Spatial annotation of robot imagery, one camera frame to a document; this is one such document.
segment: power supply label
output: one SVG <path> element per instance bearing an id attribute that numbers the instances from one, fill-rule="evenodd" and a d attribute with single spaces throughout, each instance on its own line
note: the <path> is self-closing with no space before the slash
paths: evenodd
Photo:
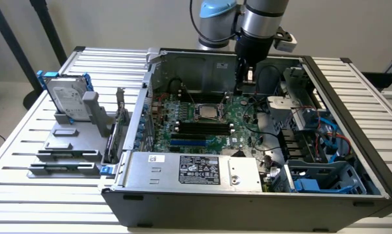
<path id="1" fill-rule="evenodd" d="M 219 157 L 181 156 L 179 182 L 221 185 Z"/>

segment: black ram slot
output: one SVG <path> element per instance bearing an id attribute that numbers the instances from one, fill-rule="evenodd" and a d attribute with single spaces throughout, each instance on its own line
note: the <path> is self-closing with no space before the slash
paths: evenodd
<path id="1" fill-rule="evenodd" d="M 191 96 L 189 95 L 189 93 L 183 93 L 181 101 L 182 102 L 190 102 L 193 103 L 193 99 L 195 100 L 195 103 L 215 103 L 219 104 L 223 100 L 223 95 L 221 94 L 191 94 Z"/>
<path id="2" fill-rule="evenodd" d="M 179 133 L 229 136 L 231 135 L 231 130 L 227 123 L 181 123 Z"/>
<path id="3" fill-rule="evenodd" d="M 205 135 L 191 135 L 191 134 L 173 134 L 173 139 L 185 139 L 185 140 L 206 140 L 207 136 Z"/>

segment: aluminum table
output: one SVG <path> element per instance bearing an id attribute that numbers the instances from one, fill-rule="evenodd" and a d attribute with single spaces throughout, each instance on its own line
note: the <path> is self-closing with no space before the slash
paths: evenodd
<path id="1" fill-rule="evenodd" d="M 126 88 L 126 104 L 131 111 L 147 71 L 146 55 L 146 50 L 86 48 L 71 54 L 59 72 L 70 75 L 82 75 L 85 72 L 91 74 L 95 91 L 101 94 L 101 105 L 110 112 L 117 110 L 117 88 Z M 351 84 L 356 87 L 358 94 L 370 92 L 364 89 L 368 87 L 364 85 L 364 78 L 359 76 L 351 65 L 343 65 L 336 58 L 315 58 L 315 60 L 330 82 L 336 86 L 334 88 L 339 94 L 354 92 Z M 343 87 L 342 82 L 348 82 L 348 85 Z M 350 111 L 356 112 L 354 116 L 358 117 L 359 114 L 364 114 L 366 108 L 372 108 L 368 105 L 378 105 L 375 101 L 379 98 L 363 97 L 367 96 L 356 99 L 363 102 L 359 105 L 354 104 L 356 100 L 350 103 L 347 99 L 343 100 L 351 108 Z M 382 103 L 376 107 L 382 109 L 386 105 Z M 27 178 L 27 167 L 35 161 L 35 153 L 55 123 L 54 113 L 54 103 L 47 92 L 43 92 L 0 148 L 0 233 L 247 233 L 127 228 L 119 225 L 98 189 L 98 184 L 110 185 L 111 179 Z M 392 120 L 386 112 L 375 118 Z M 366 123 L 367 120 L 360 120 L 364 130 Z M 374 131 L 368 130 L 368 134 L 378 134 Z M 383 141 L 390 140 L 392 136 L 386 137 Z M 382 151 L 392 169 L 392 150 Z M 392 234 L 392 215 L 386 218 L 364 218 L 339 233 Z"/>

